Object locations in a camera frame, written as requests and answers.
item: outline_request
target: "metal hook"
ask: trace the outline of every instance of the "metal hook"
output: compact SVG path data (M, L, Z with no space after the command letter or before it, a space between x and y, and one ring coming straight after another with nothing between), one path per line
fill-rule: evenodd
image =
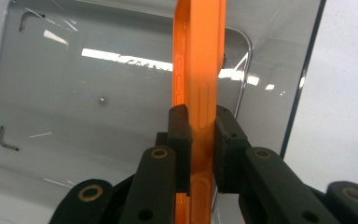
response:
M4 142L4 134L5 134L5 127L1 126L1 128L0 128L0 145L1 145L1 147L5 147L5 148L12 149L12 150L15 150L15 151L20 151L19 148L14 147L14 146L9 145L9 144L6 144Z
M46 16L43 14L39 14L39 13L35 13L35 12L24 12L24 14L22 14L21 16L21 22L20 22L20 28L19 31L21 32L22 30L24 30L25 28L25 21L27 20L28 17L30 16L34 16L34 17L38 17L38 18L45 18Z

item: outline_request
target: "black plastic part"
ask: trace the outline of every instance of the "black plastic part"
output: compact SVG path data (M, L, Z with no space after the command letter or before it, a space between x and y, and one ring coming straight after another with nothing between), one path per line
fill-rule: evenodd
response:
M252 147L242 159L247 180L252 180L251 187L267 214L267 223L338 223L274 151ZM246 202L249 192L240 195L240 202Z
M176 153L176 192L190 194L191 130L187 107L177 105L170 109L167 145Z
M213 173L221 193L240 193L243 169L240 158L251 147L231 112L218 106L214 129Z
M169 147L149 148L141 158L118 223L173 223L174 195L174 151Z
M103 213L113 193L112 186L106 181L97 179L84 181L69 191L49 223L99 224L103 220Z
M358 184L348 181L330 184L325 204L341 223L358 223Z
M157 133L155 146L166 146L168 133Z
M113 195L103 215L102 224L116 224L120 219L124 204L129 194L134 175L113 187Z

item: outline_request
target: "bolt hole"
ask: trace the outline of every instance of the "bolt hole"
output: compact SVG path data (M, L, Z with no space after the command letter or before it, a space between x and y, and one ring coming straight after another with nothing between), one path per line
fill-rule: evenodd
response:
M168 155L167 150L163 148L157 148L152 151L152 156L156 159L164 158Z
M86 197L92 197L94 195L96 195L98 193L97 189L87 189L86 191L84 191L84 196Z
M153 212L149 209L144 209L138 213L138 218L141 221L148 221L153 218Z
M255 150L255 155L263 160L267 160L269 158L271 158L271 154L269 152L267 152L266 150L260 148L260 149L256 149Z
M305 218L309 222L317 223L319 222L319 218L313 214L312 212L305 211L302 213L302 217Z

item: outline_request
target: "orange bar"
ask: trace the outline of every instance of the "orange bar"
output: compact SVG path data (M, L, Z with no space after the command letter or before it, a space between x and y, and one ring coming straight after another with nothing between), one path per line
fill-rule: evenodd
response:
M190 202L176 197L177 224L211 223L213 128L223 62L225 0L178 0L173 23L173 105L186 104L193 134ZM189 218L186 217L189 206Z

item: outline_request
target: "white wall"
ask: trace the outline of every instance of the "white wall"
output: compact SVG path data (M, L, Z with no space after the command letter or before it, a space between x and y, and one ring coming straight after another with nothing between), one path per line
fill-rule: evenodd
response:
M358 183L358 1L327 1L285 160L323 191Z

